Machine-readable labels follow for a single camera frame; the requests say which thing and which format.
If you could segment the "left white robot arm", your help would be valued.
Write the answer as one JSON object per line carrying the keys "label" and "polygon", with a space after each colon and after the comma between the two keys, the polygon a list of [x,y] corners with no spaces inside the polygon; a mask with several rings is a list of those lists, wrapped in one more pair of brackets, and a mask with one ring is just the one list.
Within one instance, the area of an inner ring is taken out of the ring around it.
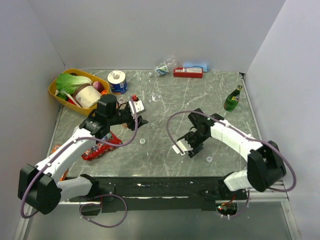
{"label": "left white robot arm", "polygon": [[130,97],[123,105],[117,105],[117,97],[103,95],[87,118],[73,135],[54,153],[36,165],[25,165],[19,173],[18,198],[44,215],[52,212],[65,200],[83,196],[88,201],[99,195],[99,183],[83,174],[73,179],[60,178],[65,171],[88,149],[110,132],[110,127],[125,124],[134,132],[147,124],[140,115],[146,107],[142,100]]}

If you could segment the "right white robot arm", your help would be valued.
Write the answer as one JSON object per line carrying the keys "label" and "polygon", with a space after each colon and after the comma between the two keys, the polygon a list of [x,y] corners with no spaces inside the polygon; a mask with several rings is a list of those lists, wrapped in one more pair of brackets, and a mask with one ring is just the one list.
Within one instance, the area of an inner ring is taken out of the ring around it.
{"label": "right white robot arm", "polygon": [[191,111],[188,119],[195,130],[180,137],[173,145],[177,154],[188,154],[192,158],[203,150],[204,141],[213,138],[234,150],[247,163],[245,170],[229,173],[223,178],[218,187],[223,199],[230,199],[242,189],[264,192],[287,174],[274,142],[261,143],[232,126],[222,116],[216,113],[207,116],[199,108]]}

